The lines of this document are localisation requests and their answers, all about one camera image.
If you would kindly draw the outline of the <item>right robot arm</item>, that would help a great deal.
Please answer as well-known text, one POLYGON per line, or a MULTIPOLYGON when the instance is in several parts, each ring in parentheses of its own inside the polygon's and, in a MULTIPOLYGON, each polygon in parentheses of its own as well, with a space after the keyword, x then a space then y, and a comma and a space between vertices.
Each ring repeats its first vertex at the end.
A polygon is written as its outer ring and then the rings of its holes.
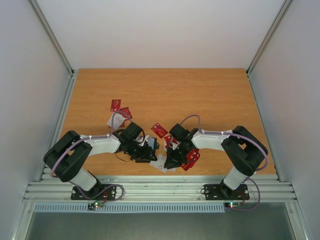
POLYGON ((169 133, 177 140, 167 147, 164 167, 173 169, 190 164, 191 153, 202 149, 223 151, 233 167, 217 187, 217 195, 223 200, 231 200, 238 193, 240 185, 255 172, 268 165, 268 150, 245 127, 237 126, 229 131, 207 131, 193 129, 189 131, 176 124, 169 133))

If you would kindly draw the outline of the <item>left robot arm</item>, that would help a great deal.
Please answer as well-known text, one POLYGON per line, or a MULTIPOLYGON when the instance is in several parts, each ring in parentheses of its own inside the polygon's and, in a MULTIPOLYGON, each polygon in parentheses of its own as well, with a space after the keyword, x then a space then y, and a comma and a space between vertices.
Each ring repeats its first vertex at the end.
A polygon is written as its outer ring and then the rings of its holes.
POLYGON ((85 136, 70 130, 51 147, 43 157, 43 162, 51 169, 51 176, 61 182, 70 182, 79 187, 89 199, 96 199, 102 184, 83 168, 88 157, 100 154, 123 152, 136 163, 157 161, 156 139, 149 145, 148 136, 136 123, 131 122, 125 129, 106 135, 85 136))

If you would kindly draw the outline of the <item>black leather card holder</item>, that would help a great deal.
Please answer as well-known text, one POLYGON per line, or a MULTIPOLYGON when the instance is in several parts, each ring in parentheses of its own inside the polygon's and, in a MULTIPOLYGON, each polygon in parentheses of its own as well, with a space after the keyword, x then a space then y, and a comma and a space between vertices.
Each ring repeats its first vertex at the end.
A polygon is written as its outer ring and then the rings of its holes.
POLYGON ((150 135, 147 135, 145 137, 145 142, 148 144, 149 147, 152 148, 152 150, 155 152, 159 149, 159 143, 156 137, 152 137, 150 135))

